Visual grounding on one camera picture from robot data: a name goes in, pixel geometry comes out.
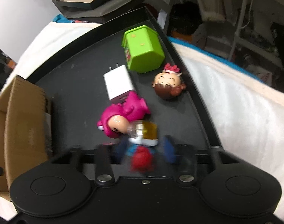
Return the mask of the pink dinosaur costume figurine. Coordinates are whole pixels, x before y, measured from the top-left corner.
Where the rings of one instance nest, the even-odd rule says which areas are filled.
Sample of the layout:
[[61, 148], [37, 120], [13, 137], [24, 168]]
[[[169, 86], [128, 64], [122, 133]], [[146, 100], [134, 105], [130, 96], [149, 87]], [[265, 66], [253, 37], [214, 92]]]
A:
[[130, 123], [142, 120], [151, 111], [144, 98], [135, 91], [130, 91], [124, 103], [111, 104], [97, 122], [97, 128], [109, 138], [118, 138], [120, 134], [127, 134]]

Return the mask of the red and yellow toy figure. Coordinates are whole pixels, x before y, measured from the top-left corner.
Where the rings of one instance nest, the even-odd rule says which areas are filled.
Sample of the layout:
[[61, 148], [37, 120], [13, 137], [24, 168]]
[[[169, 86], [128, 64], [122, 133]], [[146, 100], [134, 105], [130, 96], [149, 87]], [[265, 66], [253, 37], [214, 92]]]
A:
[[127, 124], [126, 133], [129, 136], [131, 170], [149, 172], [153, 169], [153, 147], [158, 144], [157, 124], [136, 120]]

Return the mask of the white usb wall charger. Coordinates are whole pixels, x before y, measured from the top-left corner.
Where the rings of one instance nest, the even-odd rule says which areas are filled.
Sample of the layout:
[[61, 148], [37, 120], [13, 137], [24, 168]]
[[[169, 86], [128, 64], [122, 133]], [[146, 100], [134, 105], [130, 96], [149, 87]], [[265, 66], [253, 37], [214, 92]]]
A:
[[135, 91], [131, 77], [125, 65], [116, 64], [109, 67], [109, 72], [103, 75], [109, 100], [113, 104], [123, 103], [131, 91]]

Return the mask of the brown-haired girl figurine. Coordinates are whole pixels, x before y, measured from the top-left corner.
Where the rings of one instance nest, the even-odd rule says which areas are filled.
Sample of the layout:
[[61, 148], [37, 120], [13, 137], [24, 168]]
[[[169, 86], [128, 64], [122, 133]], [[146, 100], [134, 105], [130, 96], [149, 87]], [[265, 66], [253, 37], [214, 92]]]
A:
[[158, 73], [153, 82], [152, 87], [157, 96], [163, 100], [173, 100], [182, 94], [187, 88], [181, 79], [181, 71], [177, 65], [165, 64], [161, 73]]

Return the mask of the green hexagonal container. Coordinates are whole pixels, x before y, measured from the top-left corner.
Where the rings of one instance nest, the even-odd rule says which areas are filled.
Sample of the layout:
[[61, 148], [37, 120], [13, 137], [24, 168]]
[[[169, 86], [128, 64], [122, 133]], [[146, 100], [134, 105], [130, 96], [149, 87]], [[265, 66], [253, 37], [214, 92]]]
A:
[[158, 33], [146, 25], [127, 30], [122, 47], [128, 69], [138, 73], [158, 69], [165, 59]]

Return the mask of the white table cloth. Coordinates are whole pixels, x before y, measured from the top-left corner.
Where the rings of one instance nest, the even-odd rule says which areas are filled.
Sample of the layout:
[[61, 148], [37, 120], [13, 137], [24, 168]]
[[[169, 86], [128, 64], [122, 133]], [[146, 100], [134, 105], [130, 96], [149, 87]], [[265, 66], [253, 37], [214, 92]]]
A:
[[284, 93], [215, 59], [195, 46], [172, 44], [229, 152], [277, 178], [283, 195], [275, 214], [284, 221]]

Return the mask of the black shallow tray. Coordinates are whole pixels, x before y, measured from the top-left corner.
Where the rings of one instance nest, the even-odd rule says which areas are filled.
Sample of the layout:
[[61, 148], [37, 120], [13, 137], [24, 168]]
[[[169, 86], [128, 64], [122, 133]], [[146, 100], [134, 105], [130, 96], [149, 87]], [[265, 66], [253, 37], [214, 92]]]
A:
[[110, 142], [96, 126], [101, 113], [110, 104], [103, 76], [109, 69], [126, 63], [123, 34], [141, 25], [158, 33], [165, 61], [180, 68], [187, 86], [178, 99], [166, 101], [152, 89], [155, 71], [130, 72], [135, 89], [150, 107], [150, 120], [158, 125], [159, 136], [170, 135], [176, 142], [194, 145], [199, 150], [221, 145], [187, 66], [155, 18], [143, 7], [80, 36], [28, 77], [28, 81], [43, 88], [51, 100], [54, 154], [75, 146], [88, 150]]

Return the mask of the brown cardboard box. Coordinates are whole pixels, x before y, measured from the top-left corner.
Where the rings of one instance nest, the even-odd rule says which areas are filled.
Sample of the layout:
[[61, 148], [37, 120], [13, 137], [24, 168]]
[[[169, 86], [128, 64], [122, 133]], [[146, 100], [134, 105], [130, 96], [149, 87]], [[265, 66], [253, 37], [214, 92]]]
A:
[[13, 181], [52, 155], [51, 101], [17, 75], [0, 94], [0, 197], [11, 200]]

